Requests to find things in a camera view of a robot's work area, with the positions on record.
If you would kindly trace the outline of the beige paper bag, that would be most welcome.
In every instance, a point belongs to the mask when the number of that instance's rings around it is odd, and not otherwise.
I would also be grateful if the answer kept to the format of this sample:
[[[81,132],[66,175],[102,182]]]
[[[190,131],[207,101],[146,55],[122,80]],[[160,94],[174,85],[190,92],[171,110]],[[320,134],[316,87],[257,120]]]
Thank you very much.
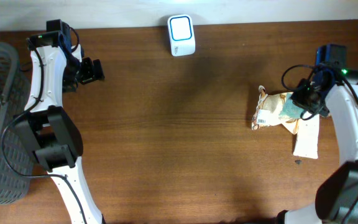
[[[252,117],[251,130],[282,124],[289,132],[297,134],[300,119],[279,118],[288,92],[269,95],[262,85],[259,86],[258,91],[259,100]]]

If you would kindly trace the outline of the white cream tube gold cap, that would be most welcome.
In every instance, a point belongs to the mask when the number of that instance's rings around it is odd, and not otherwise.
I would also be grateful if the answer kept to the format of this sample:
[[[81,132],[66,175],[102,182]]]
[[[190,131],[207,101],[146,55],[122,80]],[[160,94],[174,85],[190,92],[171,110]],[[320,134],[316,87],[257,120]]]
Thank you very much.
[[[319,116],[300,120],[293,155],[310,159],[318,158]]]

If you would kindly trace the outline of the teal wet wipes pack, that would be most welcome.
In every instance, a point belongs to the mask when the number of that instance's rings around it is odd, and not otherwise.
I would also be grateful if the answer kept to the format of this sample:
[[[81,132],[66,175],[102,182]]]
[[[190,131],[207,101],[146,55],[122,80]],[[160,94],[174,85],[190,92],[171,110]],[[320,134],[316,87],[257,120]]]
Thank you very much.
[[[300,119],[303,109],[293,103],[291,99],[292,92],[288,92],[285,97],[283,108],[279,113],[279,118],[282,119]]]

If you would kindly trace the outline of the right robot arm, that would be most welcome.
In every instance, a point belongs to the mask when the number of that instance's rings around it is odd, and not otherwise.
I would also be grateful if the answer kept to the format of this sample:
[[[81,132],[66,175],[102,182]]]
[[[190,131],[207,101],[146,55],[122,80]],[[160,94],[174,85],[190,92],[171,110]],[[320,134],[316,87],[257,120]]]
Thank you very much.
[[[291,100],[304,113],[332,117],[341,165],[314,203],[281,211],[275,223],[358,223],[358,70],[346,63],[346,46],[323,45],[308,78],[292,89]]]

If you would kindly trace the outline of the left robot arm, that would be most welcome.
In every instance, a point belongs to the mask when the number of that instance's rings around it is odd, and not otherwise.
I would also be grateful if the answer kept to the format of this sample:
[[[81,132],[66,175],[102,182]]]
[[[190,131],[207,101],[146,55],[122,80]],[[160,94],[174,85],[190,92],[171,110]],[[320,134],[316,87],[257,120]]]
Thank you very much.
[[[85,179],[80,131],[63,109],[62,95],[78,85],[103,81],[100,60],[85,57],[71,41],[74,28],[60,19],[46,22],[46,31],[28,38],[32,81],[24,112],[13,128],[26,153],[55,183],[72,223],[104,223]]]

